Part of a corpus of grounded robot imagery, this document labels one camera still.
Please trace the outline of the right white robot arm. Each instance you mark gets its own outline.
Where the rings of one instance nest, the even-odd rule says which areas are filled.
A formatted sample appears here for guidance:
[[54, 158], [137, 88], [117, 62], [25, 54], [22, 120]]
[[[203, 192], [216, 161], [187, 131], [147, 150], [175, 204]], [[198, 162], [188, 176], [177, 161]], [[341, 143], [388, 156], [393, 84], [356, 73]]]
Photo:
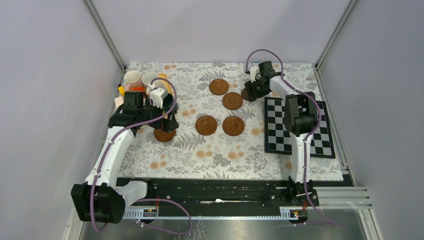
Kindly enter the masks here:
[[313, 133], [321, 124], [321, 110], [313, 92], [294, 87], [282, 71], [275, 71], [271, 61], [258, 66], [246, 66], [249, 80], [242, 95], [250, 102], [270, 92], [284, 99], [283, 124], [290, 136], [292, 169], [286, 190], [287, 201], [293, 206], [312, 203], [313, 182], [310, 173], [310, 156]]

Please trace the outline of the brown wooden coaster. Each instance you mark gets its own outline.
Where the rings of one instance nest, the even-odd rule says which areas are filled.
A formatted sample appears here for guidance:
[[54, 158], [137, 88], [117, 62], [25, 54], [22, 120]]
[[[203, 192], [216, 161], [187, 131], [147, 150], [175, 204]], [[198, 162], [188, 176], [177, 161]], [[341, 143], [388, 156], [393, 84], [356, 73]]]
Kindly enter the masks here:
[[155, 139], [161, 143], [166, 143], [171, 141], [176, 136], [177, 131], [173, 130], [170, 132], [166, 132], [164, 130], [155, 129], [153, 131], [153, 136]]
[[237, 110], [243, 105], [244, 99], [237, 92], [228, 92], [222, 98], [223, 106], [228, 110]]
[[245, 122], [238, 116], [229, 116], [222, 123], [223, 131], [232, 137], [241, 135], [245, 129]]
[[218, 123], [213, 116], [204, 115], [199, 117], [195, 122], [196, 131], [203, 136], [210, 136], [217, 130]]
[[221, 78], [214, 79], [209, 84], [209, 91], [217, 96], [226, 94], [229, 88], [228, 82]]

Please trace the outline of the dark brown coaster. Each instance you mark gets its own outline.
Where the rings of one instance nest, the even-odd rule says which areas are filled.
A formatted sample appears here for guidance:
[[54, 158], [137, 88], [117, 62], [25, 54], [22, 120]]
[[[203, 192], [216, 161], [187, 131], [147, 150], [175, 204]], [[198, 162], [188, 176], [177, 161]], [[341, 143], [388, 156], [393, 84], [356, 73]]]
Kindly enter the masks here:
[[242, 91], [241, 91], [241, 93], [240, 93], [240, 95], [241, 95], [241, 97], [245, 100], [245, 101], [250, 101], [250, 96], [249, 96], [249, 93], [248, 93], [248, 91], [247, 91], [247, 89], [246, 88], [244, 88]]

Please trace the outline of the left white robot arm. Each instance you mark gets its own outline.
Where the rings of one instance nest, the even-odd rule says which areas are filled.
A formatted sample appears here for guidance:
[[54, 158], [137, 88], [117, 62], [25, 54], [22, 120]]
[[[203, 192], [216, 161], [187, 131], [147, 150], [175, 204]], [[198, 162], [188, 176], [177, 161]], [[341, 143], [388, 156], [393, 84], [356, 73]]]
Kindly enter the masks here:
[[71, 198], [83, 222], [117, 224], [127, 207], [139, 201], [148, 206], [155, 192], [144, 181], [131, 181], [117, 187], [119, 169], [125, 153], [141, 126], [175, 133], [177, 102], [167, 90], [156, 88], [149, 94], [127, 91], [115, 113], [109, 118], [106, 142], [82, 184], [74, 184]]

